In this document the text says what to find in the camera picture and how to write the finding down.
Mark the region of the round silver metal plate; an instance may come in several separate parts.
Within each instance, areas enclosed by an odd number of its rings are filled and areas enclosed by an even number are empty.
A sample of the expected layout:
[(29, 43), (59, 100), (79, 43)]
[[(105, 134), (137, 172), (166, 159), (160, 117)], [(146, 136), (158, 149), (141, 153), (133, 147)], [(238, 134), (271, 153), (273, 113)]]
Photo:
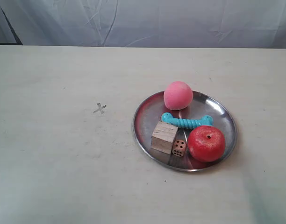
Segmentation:
[[(234, 119), (227, 109), (215, 99), (194, 91), (191, 104), (181, 111), (169, 111), (164, 105), (164, 93), (158, 92), (145, 99), (138, 107), (133, 118), (133, 133), (139, 147), (159, 164), (182, 172), (197, 172), (213, 167), (226, 160), (237, 142), (237, 128)], [(210, 115), (213, 124), (225, 136), (226, 149), (217, 160), (209, 163), (199, 162), (188, 151), (183, 157), (168, 155), (151, 148), (152, 133), (156, 124), (161, 120), (161, 115), (170, 112), (176, 118), (200, 119), (203, 115)]]

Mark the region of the light wooden cube block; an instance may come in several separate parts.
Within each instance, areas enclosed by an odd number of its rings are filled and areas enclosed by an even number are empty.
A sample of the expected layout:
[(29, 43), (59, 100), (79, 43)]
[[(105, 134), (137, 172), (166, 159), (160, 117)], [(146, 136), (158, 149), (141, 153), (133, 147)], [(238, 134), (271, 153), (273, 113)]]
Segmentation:
[(178, 127), (159, 121), (151, 136), (151, 148), (171, 154)]

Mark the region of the pink toy peach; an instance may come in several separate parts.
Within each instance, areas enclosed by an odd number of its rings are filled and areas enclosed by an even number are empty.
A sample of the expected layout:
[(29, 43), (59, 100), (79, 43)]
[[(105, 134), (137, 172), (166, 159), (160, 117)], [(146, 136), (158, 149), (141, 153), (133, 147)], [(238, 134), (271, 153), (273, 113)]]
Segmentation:
[(181, 81), (171, 83), (164, 91), (164, 104), (169, 110), (182, 110), (188, 107), (192, 100), (192, 89)]

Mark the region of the small wooden die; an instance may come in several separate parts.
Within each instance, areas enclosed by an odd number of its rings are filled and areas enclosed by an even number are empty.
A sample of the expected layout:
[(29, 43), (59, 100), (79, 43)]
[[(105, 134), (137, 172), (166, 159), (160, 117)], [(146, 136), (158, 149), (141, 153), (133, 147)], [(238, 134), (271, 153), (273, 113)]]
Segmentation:
[(186, 142), (184, 140), (175, 140), (172, 146), (172, 154), (177, 157), (183, 157), (186, 152)]

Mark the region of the turquoise rubber bone toy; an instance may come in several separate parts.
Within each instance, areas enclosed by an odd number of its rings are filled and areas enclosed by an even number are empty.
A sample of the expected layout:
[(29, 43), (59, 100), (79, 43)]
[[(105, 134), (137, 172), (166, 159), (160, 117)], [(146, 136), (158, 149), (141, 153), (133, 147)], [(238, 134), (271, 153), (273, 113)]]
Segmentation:
[(195, 129), (199, 126), (212, 126), (214, 123), (213, 118), (209, 115), (205, 115), (201, 119), (179, 119), (174, 118), (172, 114), (168, 112), (161, 115), (161, 121), (184, 129)]

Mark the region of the red toy apple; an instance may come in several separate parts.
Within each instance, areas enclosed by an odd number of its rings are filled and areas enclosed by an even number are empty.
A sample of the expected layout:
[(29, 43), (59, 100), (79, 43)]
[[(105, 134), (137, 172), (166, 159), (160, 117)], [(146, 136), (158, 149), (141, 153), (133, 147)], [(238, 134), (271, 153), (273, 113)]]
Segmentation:
[(201, 162), (212, 162), (224, 154), (226, 140), (218, 128), (199, 126), (190, 132), (187, 145), (193, 158)]

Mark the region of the grey backdrop cloth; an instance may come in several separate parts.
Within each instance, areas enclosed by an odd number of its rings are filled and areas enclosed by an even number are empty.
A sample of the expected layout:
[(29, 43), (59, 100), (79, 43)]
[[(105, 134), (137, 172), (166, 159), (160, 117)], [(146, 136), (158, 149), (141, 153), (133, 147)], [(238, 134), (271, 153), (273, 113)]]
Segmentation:
[(286, 0), (0, 0), (0, 43), (286, 49)]

